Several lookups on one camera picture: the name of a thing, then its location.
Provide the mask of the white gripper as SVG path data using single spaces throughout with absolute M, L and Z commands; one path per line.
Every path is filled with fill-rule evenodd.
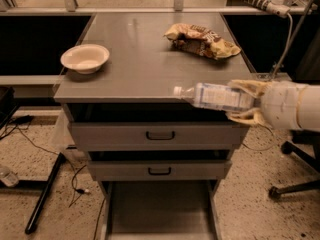
M 270 83 L 256 80 L 231 80 L 228 86 L 240 89 L 254 98 L 261 97 L 261 110 L 252 108 L 245 112 L 227 112 L 226 116 L 229 120 L 249 126 L 266 126 L 268 123 L 275 129 L 299 128 L 297 103 L 300 87 L 297 84 L 288 81 Z

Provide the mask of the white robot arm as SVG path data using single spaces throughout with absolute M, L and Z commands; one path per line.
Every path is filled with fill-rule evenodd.
M 291 81 L 231 80 L 259 101 L 245 112 L 227 112 L 227 118 L 250 126 L 271 129 L 320 131 L 320 86 Z

